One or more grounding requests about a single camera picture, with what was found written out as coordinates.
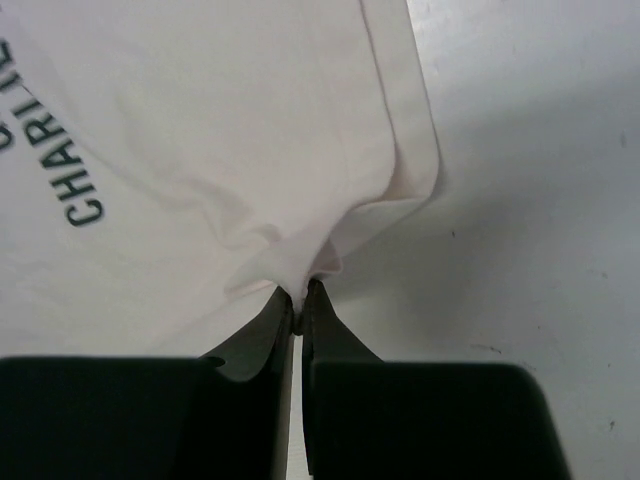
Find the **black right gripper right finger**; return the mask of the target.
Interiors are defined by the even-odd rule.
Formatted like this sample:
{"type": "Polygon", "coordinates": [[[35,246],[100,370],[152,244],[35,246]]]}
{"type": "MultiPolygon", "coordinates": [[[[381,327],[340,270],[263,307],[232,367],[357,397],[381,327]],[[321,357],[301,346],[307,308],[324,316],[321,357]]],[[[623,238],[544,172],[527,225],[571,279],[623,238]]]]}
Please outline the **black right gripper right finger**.
{"type": "Polygon", "coordinates": [[[567,479],[544,394],[506,363],[380,359],[310,282],[303,431],[316,479],[567,479]]]}

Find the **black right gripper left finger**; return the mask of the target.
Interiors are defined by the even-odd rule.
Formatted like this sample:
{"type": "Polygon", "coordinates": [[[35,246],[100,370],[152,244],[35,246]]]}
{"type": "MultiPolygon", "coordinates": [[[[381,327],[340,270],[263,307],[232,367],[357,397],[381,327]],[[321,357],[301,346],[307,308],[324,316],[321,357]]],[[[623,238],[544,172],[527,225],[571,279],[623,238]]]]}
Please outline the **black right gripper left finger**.
{"type": "Polygon", "coordinates": [[[293,308],[276,290],[200,357],[1,362],[5,479],[282,479],[293,308]]]}

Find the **white and green t-shirt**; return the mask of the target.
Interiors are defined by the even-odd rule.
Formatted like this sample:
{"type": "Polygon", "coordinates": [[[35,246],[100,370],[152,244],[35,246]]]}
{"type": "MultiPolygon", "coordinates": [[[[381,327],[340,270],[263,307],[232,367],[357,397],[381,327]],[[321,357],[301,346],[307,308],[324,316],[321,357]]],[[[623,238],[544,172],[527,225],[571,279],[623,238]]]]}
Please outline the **white and green t-shirt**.
{"type": "Polygon", "coordinates": [[[202,352],[438,167],[403,1],[5,1],[1,352],[202,352]]]}

